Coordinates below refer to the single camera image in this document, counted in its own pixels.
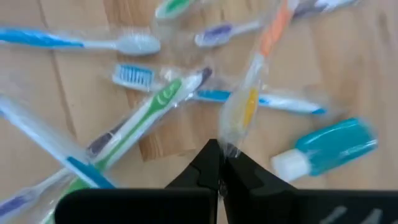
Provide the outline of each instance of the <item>wooden floor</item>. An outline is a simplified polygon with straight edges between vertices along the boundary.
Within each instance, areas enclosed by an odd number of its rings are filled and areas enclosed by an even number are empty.
[[[187,19],[185,30],[198,31],[223,20],[248,20],[263,10],[261,1],[219,0]],[[53,30],[109,24],[149,26],[159,2],[3,0],[0,22]],[[379,149],[327,175],[304,177],[293,184],[311,189],[398,190],[398,14],[394,9],[398,9],[396,0],[364,0],[356,8],[292,24],[272,56],[267,84],[327,93],[345,112],[319,121],[261,109],[244,143],[244,152],[272,171],[270,156],[290,149],[300,136],[340,119],[360,116],[376,128]],[[244,70],[255,36],[236,38],[226,47],[209,52],[167,46],[160,55],[140,59],[112,53],[2,47],[0,91],[17,97],[85,146],[144,97],[105,78],[117,61],[198,65],[205,56],[212,56],[220,68],[216,75],[233,82]],[[171,112],[121,159],[110,176],[126,187],[165,186],[195,157],[197,149],[216,137],[219,108],[190,102]],[[0,135],[0,199],[60,168],[57,161],[3,120]]]

